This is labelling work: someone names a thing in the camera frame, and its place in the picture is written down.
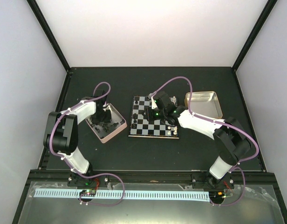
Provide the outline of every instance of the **black metal frame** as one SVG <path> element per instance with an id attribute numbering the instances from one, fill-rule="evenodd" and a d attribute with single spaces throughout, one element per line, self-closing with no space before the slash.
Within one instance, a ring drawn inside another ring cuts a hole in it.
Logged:
<path id="1" fill-rule="evenodd" d="M 49 25 L 47 24 L 38 4 L 36 3 L 36 0 L 27 0 L 29 3 L 31 9 L 33 10 L 37 20 L 39 21 L 40 25 L 42 26 L 45 34 L 47 35 L 50 43 L 52 44 L 56 54 L 58 55 L 61 63 L 63 64 L 65 70 L 67 71 L 67 75 L 64 81 L 63 88 L 61 90 L 60 98 L 56 107 L 56 111 L 60 111 L 62 109 L 67 90 L 69 87 L 69 83 L 71 80 L 71 77 L 73 75 L 72 69 L 70 68 L 64 54 L 62 53 L 62 50 L 60 46 L 58 45 Z M 232 70 L 233 75 L 236 77 L 237 85 L 239 87 L 239 82 L 236 75 L 236 70 L 240 66 L 241 62 L 243 61 L 245 55 L 247 54 L 248 50 L 250 49 L 253 41 L 255 40 L 257 34 L 259 33 L 261 27 L 263 26 L 264 22 L 266 21 L 267 17 L 269 16 L 270 12 L 272 11 L 274 5 L 276 4 L 277 0 L 268 0 L 265 8 L 263 9 L 260 17 L 258 18 L 256 24 L 254 25 L 252 32 L 250 33 L 243 49 L 241 50 L 236 62 L 234 63 Z M 242 95 L 242 92 L 240 92 L 241 97 L 243 99 L 243 105 L 245 108 L 246 113 L 248 114 L 248 122 L 250 124 L 250 127 L 252 129 L 252 134 L 255 136 L 253 126 L 251 124 L 251 120 L 249 117 L 249 113 Z M 13 223 L 18 223 L 21 211 L 28 193 L 28 189 L 30 187 L 31 182 L 68 182 L 68 177 L 70 176 L 70 171 L 59 171 L 59 170 L 46 170 L 46 164 L 48 162 L 49 153 L 46 149 L 43 150 L 41 160 L 39 163 L 39 169 L 38 170 L 31 170 L 30 174 L 28 176 L 26 185 L 23 189 L 23 193 L 21 195 L 19 205 L 17 207 Z M 281 209 L 282 216 L 285 220 L 285 223 L 287 223 L 287 209 L 283 201 L 283 197 L 281 195 L 281 191 L 279 189 L 279 186 L 277 184 L 277 180 L 275 178 L 275 175 L 272 173 L 266 172 L 265 163 L 263 161 L 261 153 L 259 154 L 260 162 L 263 167 L 263 172 L 244 172 L 246 177 L 246 184 L 260 184 L 260 185 L 272 185 L 278 200 L 278 204 Z M 119 175 L 124 182 L 150 182 L 151 180 L 157 179 L 159 183 L 165 182 L 165 183 L 178 183 L 178 184 L 188 184 L 192 182 L 192 178 L 194 176 L 202 175 L 202 172 L 165 172 L 165 171 L 159 171 L 159 172 L 143 172 L 143 171 L 103 171 L 110 172 Z M 94 174 L 101 173 L 100 171 L 94 171 Z M 233 172 L 231 175 L 228 175 L 227 178 L 232 178 L 234 180 L 234 183 L 242 184 L 242 176 L 240 172 Z M 111 182 L 116 182 L 117 180 L 110 178 Z"/>
<path id="2" fill-rule="evenodd" d="M 255 40 L 257 34 L 259 34 L 260 29 L 264 25 L 266 19 L 268 18 L 270 12 L 274 8 L 276 2 L 277 2 L 277 0 L 268 0 L 268 2 L 266 3 L 266 5 L 265 5 L 263 11 L 261 12 L 258 20 L 256 21 L 256 23 L 255 23 L 250 35 L 248 36 L 248 38 L 247 38 L 247 40 L 246 40 L 241 52 L 239 53 L 239 56 L 237 57 L 235 63 L 232 66 L 232 68 L 235 71 L 238 70 L 240 64 L 244 60 L 244 57 L 246 56 L 248 50 L 250 49 L 250 47 L 251 47 L 253 41 Z"/>
<path id="3" fill-rule="evenodd" d="M 47 38 L 49 39 L 51 45 L 53 46 L 56 54 L 58 55 L 61 63 L 63 64 L 66 71 L 70 70 L 70 66 L 58 44 L 58 42 L 55 39 L 54 34 L 52 33 L 43 13 L 41 12 L 37 1 L 36 0 L 27 0 L 28 4 L 30 5 L 32 11 L 34 12 L 38 22 L 42 26 Z M 259 18 L 257 19 L 250 35 L 248 36 L 242 50 L 240 51 L 235 63 L 233 64 L 232 68 L 237 71 L 240 64 L 242 63 L 244 57 L 246 56 L 248 50 L 250 49 L 253 41 L 255 40 L 257 34 L 260 32 L 260 29 L 264 25 L 266 19 L 268 18 L 269 14 L 271 13 L 273 7 L 275 6 L 277 0 L 268 0 L 263 11 L 261 12 Z"/>
<path id="4" fill-rule="evenodd" d="M 52 33 L 48 23 L 46 22 L 46 19 L 44 18 L 44 15 L 42 14 L 36 0 L 27 0 L 27 2 L 30 5 L 32 11 L 34 12 L 38 22 L 40 23 L 43 31 L 45 32 L 49 42 L 51 43 L 52 47 L 54 48 L 56 54 L 58 55 L 61 63 L 63 64 L 64 69 L 66 71 L 69 71 L 70 66 L 69 66 L 58 42 L 56 41 L 54 34 Z"/>
<path id="5" fill-rule="evenodd" d="M 111 172 L 121 177 L 121 179 L 125 183 L 150 183 L 151 180 L 155 180 L 155 177 L 158 183 L 174 183 L 181 185 L 188 185 L 192 183 L 192 177 L 201 175 L 202 172 L 198 171 L 189 171 L 189 172 L 144 172 L 144 171 L 100 171 L 94 172 L 94 174 L 100 173 L 108 173 Z M 23 209 L 24 202 L 26 200 L 26 196 L 28 193 L 28 189 L 30 187 L 31 182 L 68 182 L 68 178 L 70 177 L 70 171 L 57 171 L 57 170 L 31 170 L 28 176 L 26 185 L 23 189 L 23 193 L 21 195 L 19 205 L 17 207 L 13 224 L 18 223 L 21 212 Z M 232 172 L 229 174 L 231 179 L 235 184 L 242 184 L 243 179 L 240 172 Z M 287 224 L 287 209 L 285 207 L 283 197 L 281 195 L 281 191 L 279 189 L 276 177 L 273 173 L 266 172 L 245 172 L 245 179 L 247 185 L 272 185 L 275 191 L 278 204 L 280 206 L 280 210 L 283 216 L 285 223 Z M 109 179 L 111 183 L 116 183 L 117 180 Z"/>

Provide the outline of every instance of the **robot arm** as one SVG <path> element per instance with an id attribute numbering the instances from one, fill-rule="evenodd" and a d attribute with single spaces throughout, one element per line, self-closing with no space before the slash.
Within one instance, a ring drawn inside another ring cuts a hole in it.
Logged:
<path id="1" fill-rule="evenodd" d="M 165 119 L 171 125 L 180 125 L 181 127 L 192 129 L 215 141 L 219 156 L 209 172 L 217 180 L 221 179 L 233 166 L 237 165 L 239 160 L 251 148 L 251 142 L 244 135 L 223 125 L 209 122 L 209 120 L 217 120 L 243 130 L 243 127 L 234 118 L 223 120 L 209 118 L 196 113 L 190 114 L 186 107 L 176 107 L 164 92 L 157 93 L 151 100 L 154 106 L 146 109 L 146 118 L 151 120 Z"/>
<path id="2" fill-rule="evenodd" d="M 73 167 L 72 171 L 85 174 L 89 169 L 89 162 L 83 157 L 79 151 L 78 144 L 78 124 L 85 120 L 88 116 L 95 114 L 96 102 L 84 103 L 82 105 L 70 110 L 70 112 L 62 119 L 58 125 L 55 135 L 53 137 L 53 148 L 55 152 L 62 155 L 61 159 L 66 161 Z M 49 148 L 50 134 L 52 129 L 60 117 L 62 112 L 51 112 L 48 116 L 44 135 L 44 146 Z"/>

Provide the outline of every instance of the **checkered board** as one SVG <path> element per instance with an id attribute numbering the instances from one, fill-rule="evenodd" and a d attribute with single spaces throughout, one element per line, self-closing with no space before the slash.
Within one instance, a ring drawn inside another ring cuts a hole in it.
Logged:
<path id="1" fill-rule="evenodd" d="M 175 97 L 171 98 L 171 101 L 176 105 L 178 103 Z M 174 126 L 170 126 L 167 121 L 144 119 L 142 113 L 149 106 L 152 106 L 152 102 L 148 97 L 136 96 L 133 98 L 129 137 L 179 139 L 178 129 L 177 134 L 174 134 Z M 134 122 L 134 114 L 137 114 L 136 122 Z"/>

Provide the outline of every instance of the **black mat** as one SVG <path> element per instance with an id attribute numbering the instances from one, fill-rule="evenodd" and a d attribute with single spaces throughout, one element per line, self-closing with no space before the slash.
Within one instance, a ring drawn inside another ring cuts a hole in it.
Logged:
<path id="1" fill-rule="evenodd" d="M 133 96 L 148 95 L 176 76 L 189 78 L 193 91 L 215 91 L 223 118 L 237 118 L 251 134 L 239 87 L 228 67 L 77 68 L 73 69 L 63 108 L 91 96 L 95 86 L 106 81 L 111 85 L 110 102 L 129 126 Z M 184 105 L 189 85 L 180 79 L 168 84 L 164 90 L 178 97 L 179 104 Z M 128 137 L 129 129 L 126 128 L 105 144 L 99 141 L 85 121 L 79 125 L 78 131 L 79 149 L 95 170 L 208 170 L 218 156 L 213 140 L 183 128 L 179 129 L 179 140 L 132 138 Z M 244 170 L 261 170 L 257 158 L 243 162 L 241 167 Z M 47 169 L 68 167 L 59 158 L 50 156 Z"/>

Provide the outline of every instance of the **white led strip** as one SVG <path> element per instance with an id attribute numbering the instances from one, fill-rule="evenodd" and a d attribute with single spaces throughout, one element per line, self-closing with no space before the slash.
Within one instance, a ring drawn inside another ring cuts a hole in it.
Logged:
<path id="1" fill-rule="evenodd" d="M 34 197 L 79 198 L 81 191 L 81 189 L 36 189 Z M 97 190 L 95 196 L 83 196 L 82 198 L 120 199 L 122 193 L 122 190 Z M 197 191 L 126 190 L 124 199 L 210 201 L 209 192 Z"/>

